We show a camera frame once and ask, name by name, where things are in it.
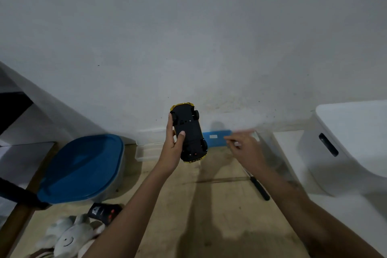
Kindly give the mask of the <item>person's left hand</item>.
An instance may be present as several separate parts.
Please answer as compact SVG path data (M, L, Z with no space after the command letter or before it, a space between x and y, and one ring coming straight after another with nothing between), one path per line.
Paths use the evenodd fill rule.
M181 159L181 153L176 150L175 130L173 127L173 120L171 113L168 114L168 121L166 126L166 139L162 147L161 155L157 165L161 167L162 171L167 175L171 175L177 168Z

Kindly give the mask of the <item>person's right hand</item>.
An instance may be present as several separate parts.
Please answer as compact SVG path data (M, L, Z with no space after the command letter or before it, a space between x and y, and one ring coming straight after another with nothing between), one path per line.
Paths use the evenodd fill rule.
M262 152L259 141L256 140L256 145L243 145L241 148L230 148L234 157L238 162L245 167L253 176L258 178L258 175L268 171L264 154Z

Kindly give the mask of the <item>yellow toy car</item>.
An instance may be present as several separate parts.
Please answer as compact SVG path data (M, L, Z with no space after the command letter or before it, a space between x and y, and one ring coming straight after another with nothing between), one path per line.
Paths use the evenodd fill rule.
M173 127L176 135L185 132L185 140L182 145L181 160L193 163L204 158L208 151L208 145L204 139L199 112L192 103L182 103L171 107Z

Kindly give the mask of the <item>person's left forearm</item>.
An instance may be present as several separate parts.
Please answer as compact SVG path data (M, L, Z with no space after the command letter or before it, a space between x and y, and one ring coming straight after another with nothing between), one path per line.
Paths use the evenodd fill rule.
M179 158L160 158L121 213L82 258L134 258L160 191L179 161Z

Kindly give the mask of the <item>person's right forearm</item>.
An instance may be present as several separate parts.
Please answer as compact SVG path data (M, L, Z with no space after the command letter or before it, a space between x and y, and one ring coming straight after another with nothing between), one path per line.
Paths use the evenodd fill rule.
M313 258L384 258L263 162L249 163L248 170L265 187Z

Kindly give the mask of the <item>blue flat case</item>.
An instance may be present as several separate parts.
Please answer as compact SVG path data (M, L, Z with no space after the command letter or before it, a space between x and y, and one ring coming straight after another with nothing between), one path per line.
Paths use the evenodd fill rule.
M227 143L224 137L230 136L232 133L231 130L210 131L204 132L203 137L208 148L225 147Z

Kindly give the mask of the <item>clear plastic box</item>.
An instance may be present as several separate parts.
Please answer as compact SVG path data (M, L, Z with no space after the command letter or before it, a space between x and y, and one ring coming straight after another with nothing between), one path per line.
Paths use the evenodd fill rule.
M157 161L165 139L166 128L139 130L136 138L135 159L138 162Z

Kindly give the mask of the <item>grey bin with blue lid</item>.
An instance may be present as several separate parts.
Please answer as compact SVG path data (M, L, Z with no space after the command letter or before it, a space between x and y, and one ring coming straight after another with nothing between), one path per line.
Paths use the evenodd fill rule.
M125 146L114 134L77 138L52 158L41 179L37 197L54 204L103 202L123 182Z

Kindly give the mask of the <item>black remote controller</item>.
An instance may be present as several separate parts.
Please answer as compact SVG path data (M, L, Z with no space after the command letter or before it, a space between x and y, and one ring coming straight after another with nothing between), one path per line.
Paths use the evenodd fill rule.
M109 226L122 210L121 204L93 203L87 216Z

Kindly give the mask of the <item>white storage bin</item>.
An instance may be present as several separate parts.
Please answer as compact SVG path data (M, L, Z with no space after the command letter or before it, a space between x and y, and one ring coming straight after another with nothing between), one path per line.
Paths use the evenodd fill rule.
M387 100L317 106L297 150L332 196L387 193Z

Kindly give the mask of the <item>white plush toy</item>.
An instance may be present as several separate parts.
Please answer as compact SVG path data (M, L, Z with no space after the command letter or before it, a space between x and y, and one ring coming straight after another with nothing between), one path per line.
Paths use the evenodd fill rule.
M87 214L61 217L36 242L36 250L51 250L53 258L82 258L106 226Z

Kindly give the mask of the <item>dark blue bar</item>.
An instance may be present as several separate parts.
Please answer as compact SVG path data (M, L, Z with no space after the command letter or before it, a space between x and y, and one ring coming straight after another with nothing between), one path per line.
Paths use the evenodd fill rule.
M0 197L17 204L22 204L35 210L46 210L52 205L47 202L42 202L33 193L27 189L21 188L0 177Z

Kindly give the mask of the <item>black handled screwdriver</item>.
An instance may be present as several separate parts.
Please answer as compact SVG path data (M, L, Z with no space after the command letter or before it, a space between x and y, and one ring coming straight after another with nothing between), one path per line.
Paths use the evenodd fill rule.
M267 191L264 189L262 184L251 174L245 167L242 167L244 171L247 173L249 176L250 182L254 185L254 187L257 189L263 200L269 201L270 200L270 195L267 193Z

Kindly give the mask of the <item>wooden frame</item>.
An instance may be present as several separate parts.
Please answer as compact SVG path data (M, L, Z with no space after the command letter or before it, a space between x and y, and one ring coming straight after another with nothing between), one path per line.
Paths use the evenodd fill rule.
M40 182L46 173L47 167L58 150L58 143L53 142L51 148L48 150L29 182L26 188L27 193L34 194L38 191ZM20 241L20 238L28 226L33 214L37 210L39 210L37 206L33 206L27 202L16 203L15 208L12 210L3 227L0 229L0 258L10 257Z

